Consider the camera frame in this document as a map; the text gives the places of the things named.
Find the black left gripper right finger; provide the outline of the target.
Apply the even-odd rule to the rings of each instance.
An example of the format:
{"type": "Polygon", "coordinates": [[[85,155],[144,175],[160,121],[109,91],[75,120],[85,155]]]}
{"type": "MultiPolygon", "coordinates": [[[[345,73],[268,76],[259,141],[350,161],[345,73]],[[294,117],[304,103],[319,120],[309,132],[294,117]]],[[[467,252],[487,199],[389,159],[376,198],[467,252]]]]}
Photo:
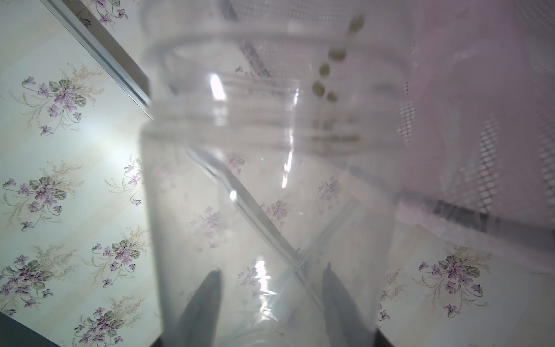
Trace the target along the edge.
{"type": "Polygon", "coordinates": [[[333,271],[331,263],[323,271],[322,302],[330,346],[374,345],[374,331],[363,322],[354,299],[333,271]]]}

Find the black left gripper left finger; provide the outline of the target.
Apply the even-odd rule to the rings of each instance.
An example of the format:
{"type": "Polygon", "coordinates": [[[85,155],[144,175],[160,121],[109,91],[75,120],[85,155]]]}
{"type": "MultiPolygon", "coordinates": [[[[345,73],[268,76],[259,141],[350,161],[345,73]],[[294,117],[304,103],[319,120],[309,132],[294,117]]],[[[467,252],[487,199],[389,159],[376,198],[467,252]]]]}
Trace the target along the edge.
{"type": "Polygon", "coordinates": [[[179,319],[177,346],[214,346],[221,310],[222,290],[221,271],[210,271],[179,319]]]}

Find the white lid bean jar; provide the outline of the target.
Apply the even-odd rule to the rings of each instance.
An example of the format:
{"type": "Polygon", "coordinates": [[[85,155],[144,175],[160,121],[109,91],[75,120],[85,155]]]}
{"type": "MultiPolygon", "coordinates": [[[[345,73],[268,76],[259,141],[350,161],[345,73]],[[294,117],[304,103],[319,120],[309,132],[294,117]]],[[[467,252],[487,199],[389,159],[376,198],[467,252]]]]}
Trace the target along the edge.
{"type": "Polygon", "coordinates": [[[404,143],[399,126],[389,137],[354,132],[384,130],[377,111],[400,116],[394,96],[356,72],[395,50],[297,25],[245,27],[219,2],[141,9],[162,344],[177,346],[183,311],[220,270],[214,346],[330,346],[328,263],[376,339],[404,143]]]}

